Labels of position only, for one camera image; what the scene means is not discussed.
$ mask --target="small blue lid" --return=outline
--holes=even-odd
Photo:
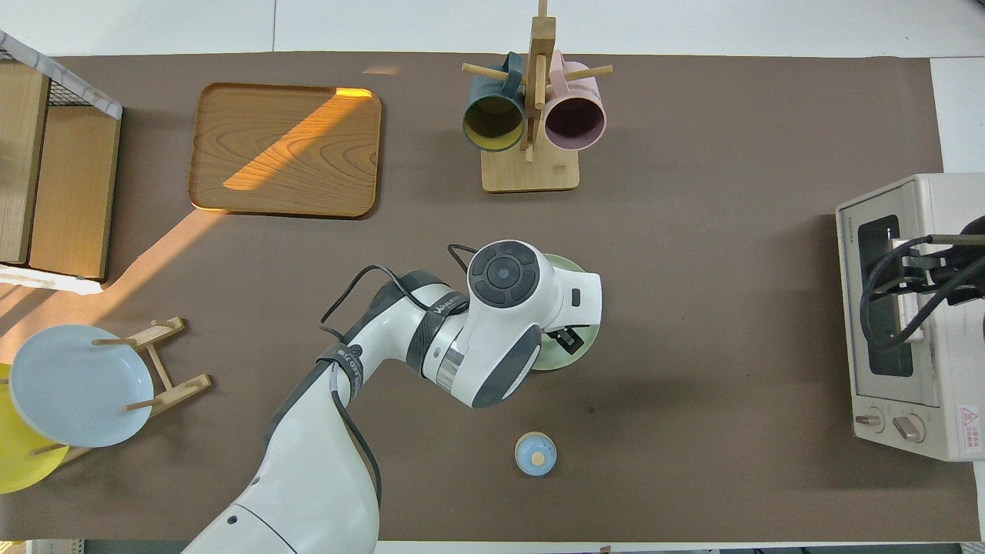
[[[535,431],[520,437],[516,442],[514,457],[521,471],[540,477],[554,469],[558,463],[558,450],[550,437]]]

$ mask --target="yellow plate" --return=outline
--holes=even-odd
[[[10,376],[10,366],[0,364],[0,379]],[[33,485],[58,467],[68,447],[38,455],[28,452],[51,444],[21,419],[6,384],[0,384],[0,494]]]

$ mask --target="warning sticker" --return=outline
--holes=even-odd
[[[966,452],[981,452],[981,419],[977,404],[963,404],[957,408],[957,419],[961,422],[961,445]]]

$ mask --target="white floor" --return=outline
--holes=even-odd
[[[52,56],[501,52],[526,50],[536,6],[535,0],[0,0],[0,29]],[[934,58],[944,169],[985,172],[985,7],[975,0],[554,0],[550,15],[558,17],[558,47],[572,52]],[[985,522],[985,462],[976,463],[975,473]],[[605,545],[467,544],[381,543],[376,552],[519,554]],[[630,543],[613,550],[732,546],[740,545]]]

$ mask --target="wooden shelf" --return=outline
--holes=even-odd
[[[30,267],[105,277],[119,124],[88,105],[48,110]]]
[[[0,261],[28,259],[48,78],[0,60]]]

